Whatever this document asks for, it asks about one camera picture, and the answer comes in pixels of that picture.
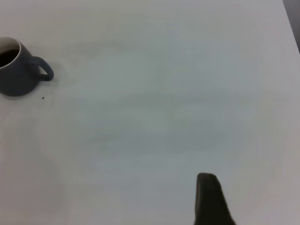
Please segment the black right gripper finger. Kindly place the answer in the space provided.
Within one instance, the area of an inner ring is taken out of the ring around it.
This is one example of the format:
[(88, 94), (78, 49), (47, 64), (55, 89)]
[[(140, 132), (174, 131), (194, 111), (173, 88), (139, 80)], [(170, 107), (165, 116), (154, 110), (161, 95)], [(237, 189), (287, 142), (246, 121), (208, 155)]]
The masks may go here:
[(199, 173), (196, 179), (195, 225), (236, 225), (216, 175)]

